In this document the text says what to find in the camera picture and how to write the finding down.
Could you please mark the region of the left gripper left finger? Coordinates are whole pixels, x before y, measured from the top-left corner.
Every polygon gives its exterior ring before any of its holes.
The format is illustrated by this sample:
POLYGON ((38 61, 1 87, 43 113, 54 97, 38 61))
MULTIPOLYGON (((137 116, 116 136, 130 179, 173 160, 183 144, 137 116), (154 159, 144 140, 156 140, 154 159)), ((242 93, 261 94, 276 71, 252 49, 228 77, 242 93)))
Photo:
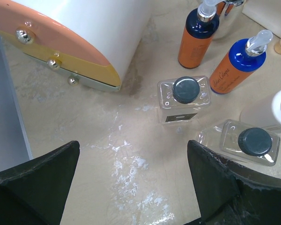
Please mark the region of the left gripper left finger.
POLYGON ((0 172, 0 225, 58 225, 80 154, 78 141, 0 172))

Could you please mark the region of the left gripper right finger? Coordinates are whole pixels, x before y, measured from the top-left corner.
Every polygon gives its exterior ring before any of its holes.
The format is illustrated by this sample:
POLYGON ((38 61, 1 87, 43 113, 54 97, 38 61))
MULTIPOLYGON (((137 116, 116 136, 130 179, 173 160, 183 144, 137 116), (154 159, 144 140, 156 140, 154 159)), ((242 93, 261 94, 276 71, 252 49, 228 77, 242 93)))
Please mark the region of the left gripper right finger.
POLYGON ((187 144, 200 218, 192 225, 281 225, 281 179, 187 144))

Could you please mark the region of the white bottle wooden cap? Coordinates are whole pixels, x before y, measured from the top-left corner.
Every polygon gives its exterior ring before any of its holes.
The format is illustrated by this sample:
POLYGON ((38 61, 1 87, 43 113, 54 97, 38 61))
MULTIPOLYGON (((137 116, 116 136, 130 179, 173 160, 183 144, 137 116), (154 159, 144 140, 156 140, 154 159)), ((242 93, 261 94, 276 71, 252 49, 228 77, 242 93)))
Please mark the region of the white bottle wooden cap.
POLYGON ((281 90, 245 107, 240 121, 280 134, 281 90))

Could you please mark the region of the canvas tote bag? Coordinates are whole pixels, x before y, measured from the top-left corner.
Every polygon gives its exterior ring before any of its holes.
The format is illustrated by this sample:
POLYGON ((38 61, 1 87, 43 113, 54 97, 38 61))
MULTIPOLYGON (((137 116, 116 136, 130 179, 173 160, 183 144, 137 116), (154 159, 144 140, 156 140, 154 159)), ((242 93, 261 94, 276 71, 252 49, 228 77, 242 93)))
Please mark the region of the canvas tote bag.
POLYGON ((281 0, 249 0, 243 14, 281 38, 281 0))

